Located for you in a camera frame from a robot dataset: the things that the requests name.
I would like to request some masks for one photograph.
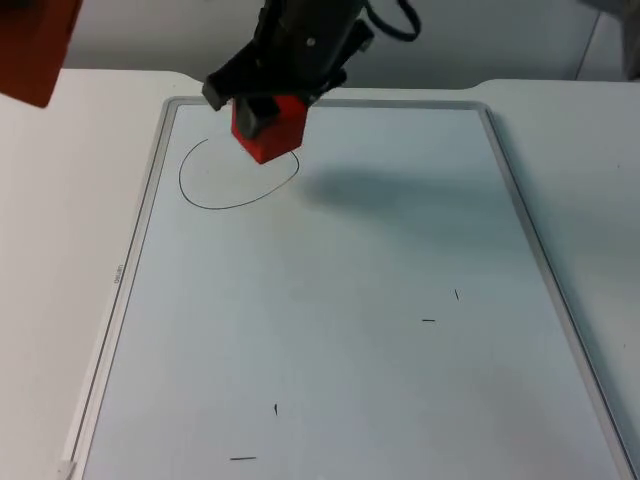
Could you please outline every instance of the red object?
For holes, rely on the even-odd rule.
[[[45,107],[82,0],[0,0],[0,92]]]
[[[302,145],[308,107],[295,96],[276,96],[274,99],[280,108],[279,115],[251,140],[243,137],[236,128],[236,109],[233,108],[231,133],[260,164]]]

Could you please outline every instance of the black cable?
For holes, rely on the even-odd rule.
[[[367,16],[371,23],[373,23],[381,32],[389,35],[396,40],[400,40],[402,42],[413,42],[422,31],[422,22],[420,21],[420,16],[416,9],[411,6],[409,0],[396,0],[398,2],[398,6],[402,9],[407,20],[411,24],[413,28],[413,32],[403,32],[402,30],[398,30],[396,27],[389,25],[387,22],[382,20],[378,16],[378,14],[373,10],[371,6],[370,0],[365,0],[364,8],[367,11]]]

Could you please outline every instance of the white wall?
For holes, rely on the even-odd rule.
[[[625,80],[622,67],[622,26],[620,21],[603,13],[598,19],[579,80]]]
[[[573,79],[597,13],[576,0],[414,0],[415,44],[378,34],[350,84],[467,87],[497,77]],[[402,18],[394,0],[379,13]],[[85,0],[67,66],[174,70],[202,79],[243,46],[263,0]]]

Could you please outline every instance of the black ink line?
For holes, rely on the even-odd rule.
[[[300,159],[298,158],[298,156],[293,153],[293,152],[289,152],[291,155],[293,155],[293,158],[296,159],[296,170],[295,172],[293,172],[291,174],[291,176],[289,178],[287,178],[284,182],[282,182],[280,185],[278,185],[277,187],[275,187],[273,190],[268,191],[267,193],[260,195],[258,198],[254,198],[253,200],[249,200],[248,202],[244,202],[244,203],[239,203],[237,205],[229,205],[227,207],[207,207],[206,205],[200,205],[194,201],[192,201],[186,193],[184,193],[184,188],[182,187],[182,169],[184,168],[184,164],[186,163],[187,159],[189,158],[189,156],[194,152],[194,150],[196,148],[198,148],[200,145],[202,145],[203,143],[207,142],[209,139],[205,138],[204,140],[200,141],[199,143],[196,143],[196,145],[187,152],[187,154],[185,155],[185,157],[182,159],[182,163],[180,163],[180,170],[178,171],[178,186],[180,187],[180,193],[182,193],[182,197],[189,202],[191,205],[193,205],[194,207],[198,207],[198,208],[202,208],[203,210],[230,210],[232,208],[237,208],[237,207],[244,207],[245,205],[250,205],[252,203],[257,202],[258,200],[262,200],[264,197],[267,197],[269,195],[271,195],[273,192],[275,192],[276,190],[278,190],[281,187],[284,187],[287,183],[289,183],[291,181],[291,179],[293,179],[293,177],[295,177],[298,172],[300,171]]]

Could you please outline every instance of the whiteboard frame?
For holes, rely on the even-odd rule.
[[[85,377],[85,384],[81,389],[83,393],[76,407],[76,412],[63,451],[63,461],[71,462],[75,467],[69,477],[70,479],[80,480],[84,475],[84,468],[89,456],[89,451],[91,450],[91,443],[98,422],[102,399],[135,281],[140,254],[144,246],[176,112],[178,108],[183,105],[206,104],[206,101],[202,97],[174,97],[164,103],[152,144],[147,173],[145,174],[146,182],[140,197],[140,209],[124,264],[124,271],[117,286],[113,304],[105,315],[101,333],[94,348],[93,358]],[[572,356],[578,366],[594,411],[598,417],[600,428],[611,451],[619,476],[622,480],[637,479],[637,472],[634,471],[624,440],[620,435],[616,421],[611,413],[578,325],[574,320],[566,297],[560,288],[557,276],[550,265],[543,247],[543,242],[533,225],[531,215],[524,203],[521,189],[516,182],[513,170],[504,154],[504,148],[496,133],[495,122],[492,119],[489,107],[480,102],[469,101],[338,99],[321,100],[316,105],[320,108],[423,108],[431,110],[472,110],[478,113],[487,139],[493,150],[498,168],[502,174],[505,187],[509,192],[520,225],[527,238],[529,248],[533,253],[538,269],[547,287],[554,309],[562,325],[562,330],[571,349]]]

